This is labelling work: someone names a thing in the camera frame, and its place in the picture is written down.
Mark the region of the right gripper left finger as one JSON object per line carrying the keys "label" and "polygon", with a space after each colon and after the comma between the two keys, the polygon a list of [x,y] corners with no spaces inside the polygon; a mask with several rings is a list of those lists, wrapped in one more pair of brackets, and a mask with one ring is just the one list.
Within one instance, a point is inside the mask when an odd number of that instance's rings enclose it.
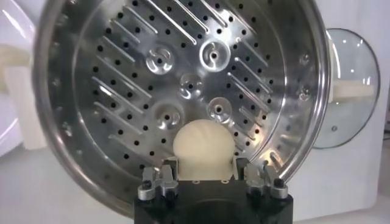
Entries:
{"label": "right gripper left finger", "polygon": [[145,167],[143,179],[138,186],[138,199],[141,201],[153,200],[159,193],[162,197],[177,196],[179,182],[177,180],[177,159],[166,159],[160,168]]}

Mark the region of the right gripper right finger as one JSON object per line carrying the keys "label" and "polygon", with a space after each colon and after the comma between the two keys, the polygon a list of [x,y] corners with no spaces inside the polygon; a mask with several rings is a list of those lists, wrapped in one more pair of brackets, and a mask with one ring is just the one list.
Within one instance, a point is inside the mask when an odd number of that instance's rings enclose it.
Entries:
{"label": "right gripper right finger", "polygon": [[260,167],[252,164],[247,158],[234,157],[234,179],[244,181],[249,194],[268,194],[272,198],[288,198],[288,187],[273,166],[267,161]]}

